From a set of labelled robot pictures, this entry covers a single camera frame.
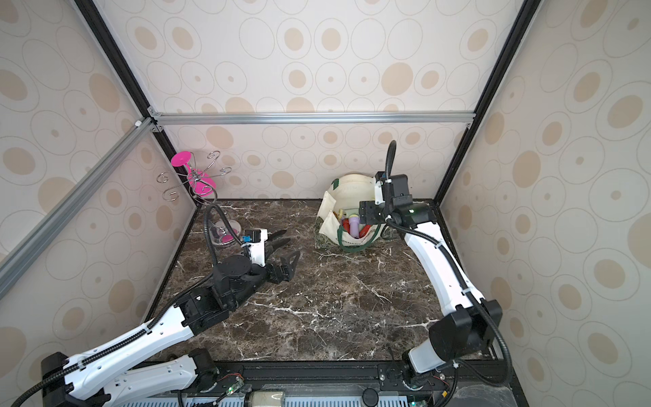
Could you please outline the purple flashlight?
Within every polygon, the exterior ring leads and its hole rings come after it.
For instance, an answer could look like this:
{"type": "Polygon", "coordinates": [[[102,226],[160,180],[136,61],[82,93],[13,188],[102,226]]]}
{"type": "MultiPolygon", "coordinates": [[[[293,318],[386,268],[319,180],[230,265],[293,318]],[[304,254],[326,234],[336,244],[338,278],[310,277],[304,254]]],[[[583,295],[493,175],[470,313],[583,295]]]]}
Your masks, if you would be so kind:
{"type": "Polygon", "coordinates": [[[349,218],[349,235],[354,239],[359,239],[360,234],[360,218],[356,214],[352,214],[349,218]]]}

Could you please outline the red flashlight with logo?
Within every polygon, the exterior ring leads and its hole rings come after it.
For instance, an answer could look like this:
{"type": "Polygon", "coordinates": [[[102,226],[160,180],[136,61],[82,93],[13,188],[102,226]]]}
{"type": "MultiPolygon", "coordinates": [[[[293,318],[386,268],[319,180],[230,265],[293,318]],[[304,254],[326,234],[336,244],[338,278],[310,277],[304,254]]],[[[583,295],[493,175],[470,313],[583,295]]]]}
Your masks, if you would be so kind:
{"type": "Polygon", "coordinates": [[[369,231],[371,230],[371,225],[365,225],[360,231],[359,231],[359,237],[364,238],[369,231]]]}

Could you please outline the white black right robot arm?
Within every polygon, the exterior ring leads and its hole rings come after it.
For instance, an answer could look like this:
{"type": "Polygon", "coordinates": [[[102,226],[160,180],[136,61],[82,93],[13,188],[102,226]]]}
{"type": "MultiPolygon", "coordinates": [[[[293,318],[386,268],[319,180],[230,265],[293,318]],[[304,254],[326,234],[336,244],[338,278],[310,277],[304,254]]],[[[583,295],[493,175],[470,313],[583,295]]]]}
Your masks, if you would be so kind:
{"type": "Polygon", "coordinates": [[[359,205],[365,225],[381,225],[398,232],[414,252],[432,284],[442,319],[428,329],[428,338],[406,353],[406,383],[417,386],[425,374],[445,368],[468,369],[488,386],[505,387],[514,376],[508,345],[498,329],[503,310],[498,301],[487,300],[463,271],[443,240],[433,209],[416,203],[408,177],[393,174],[397,144],[390,142],[385,168],[375,175],[371,201],[359,205]],[[490,378],[471,366],[466,356],[498,344],[505,372],[490,378]]]}

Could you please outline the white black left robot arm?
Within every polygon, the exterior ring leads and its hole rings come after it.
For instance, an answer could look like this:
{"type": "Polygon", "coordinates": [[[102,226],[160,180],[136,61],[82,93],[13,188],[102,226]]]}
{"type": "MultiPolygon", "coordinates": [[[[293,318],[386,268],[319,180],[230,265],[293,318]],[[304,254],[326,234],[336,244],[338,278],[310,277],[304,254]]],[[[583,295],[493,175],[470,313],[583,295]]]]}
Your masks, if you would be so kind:
{"type": "Polygon", "coordinates": [[[235,235],[240,254],[220,259],[211,239],[211,215],[217,213],[227,232],[232,225],[218,203],[206,207],[203,235],[212,271],[173,297],[167,307],[142,325],[116,339],[80,354],[55,353],[42,361],[42,381],[15,401],[22,406],[40,394],[45,406],[122,406],[160,393],[195,388],[211,390],[217,383],[215,364],[205,349],[170,362],[141,367],[149,357],[185,342],[225,321],[267,283],[291,281],[300,251],[270,258],[289,244],[284,231],[245,230],[235,235]]]}

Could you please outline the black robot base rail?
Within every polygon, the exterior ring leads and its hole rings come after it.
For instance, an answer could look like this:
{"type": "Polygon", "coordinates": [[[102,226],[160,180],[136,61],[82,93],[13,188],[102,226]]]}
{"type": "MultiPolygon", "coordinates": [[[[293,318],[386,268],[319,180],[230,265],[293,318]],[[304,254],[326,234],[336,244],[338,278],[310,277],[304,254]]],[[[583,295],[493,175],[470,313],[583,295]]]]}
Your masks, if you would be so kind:
{"type": "Polygon", "coordinates": [[[91,406],[526,406],[520,383],[495,388],[467,366],[416,374],[403,361],[215,362],[200,349],[120,373],[91,406]]]}

